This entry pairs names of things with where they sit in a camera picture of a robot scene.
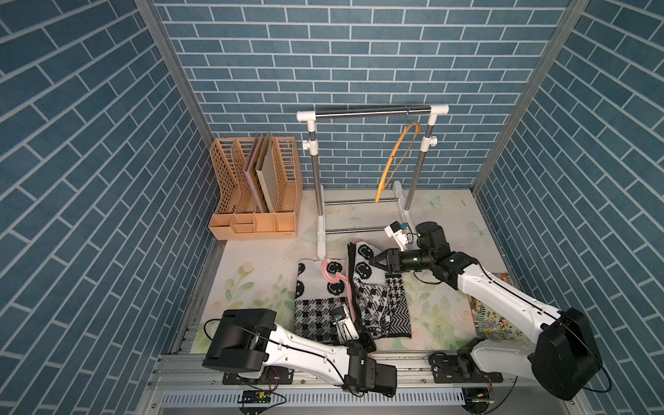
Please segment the black white smiley scarf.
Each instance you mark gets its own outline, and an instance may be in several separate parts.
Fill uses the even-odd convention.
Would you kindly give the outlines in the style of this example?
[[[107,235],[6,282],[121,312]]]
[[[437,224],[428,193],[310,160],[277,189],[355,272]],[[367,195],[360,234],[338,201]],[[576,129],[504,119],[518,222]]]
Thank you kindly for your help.
[[[347,259],[298,264],[295,291],[295,334],[326,344],[339,344],[331,311],[348,306],[355,323],[373,339],[412,336],[411,319],[401,276],[387,275],[369,260],[379,249],[364,241],[349,243]]]

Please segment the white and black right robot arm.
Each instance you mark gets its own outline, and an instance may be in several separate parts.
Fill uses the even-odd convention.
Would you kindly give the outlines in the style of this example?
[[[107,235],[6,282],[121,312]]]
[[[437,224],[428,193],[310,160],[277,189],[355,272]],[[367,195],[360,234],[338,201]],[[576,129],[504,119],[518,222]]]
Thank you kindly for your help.
[[[572,400],[603,370],[603,362],[586,315],[562,311],[530,297],[485,271],[480,261],[451,249],[444,229],[433,221],[416,227],[417,249],[408,249],[407,226],[388,225],[397,242],[370,259],[387,274],[430,271],[440,283],[473,297],[506,318],[529,342],[494,342],[475,338],[443,364],[432,357],[432,368],[452,380],[479,382],[491,374],[536,380],[558,399]]]

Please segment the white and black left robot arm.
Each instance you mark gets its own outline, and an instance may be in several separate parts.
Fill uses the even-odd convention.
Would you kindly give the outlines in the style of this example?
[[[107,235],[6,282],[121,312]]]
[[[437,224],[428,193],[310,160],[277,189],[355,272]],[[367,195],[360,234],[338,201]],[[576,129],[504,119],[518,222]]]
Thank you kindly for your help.
[[[378,363],[358,339],[327,345],[300,337],[275,321],[268,309],[225,311],[203,360],[204,368],[257,378],[268,367],[315,375],[351,394],[397,392],[397,368]]]

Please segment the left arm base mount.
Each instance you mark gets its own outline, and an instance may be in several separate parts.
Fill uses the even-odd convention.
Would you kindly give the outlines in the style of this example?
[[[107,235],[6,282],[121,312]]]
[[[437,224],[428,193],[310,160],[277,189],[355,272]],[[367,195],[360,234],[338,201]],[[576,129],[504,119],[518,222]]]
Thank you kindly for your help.
[[[256,386],[278,387],[291,385],[295,371],[279,366],[269,366],[261,373],[224,373],[223,385],[251,384]]]

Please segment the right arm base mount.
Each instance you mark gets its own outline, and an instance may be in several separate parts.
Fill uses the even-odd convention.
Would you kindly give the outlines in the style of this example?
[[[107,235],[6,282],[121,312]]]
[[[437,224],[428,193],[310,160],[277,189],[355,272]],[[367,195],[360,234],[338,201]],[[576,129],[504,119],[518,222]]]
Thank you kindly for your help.
[[[501,373],[484,372],[472,361],[469,354],[446,354],[437,351],[428,356],[432,376],[436,384],[444,383],[503,383]]]

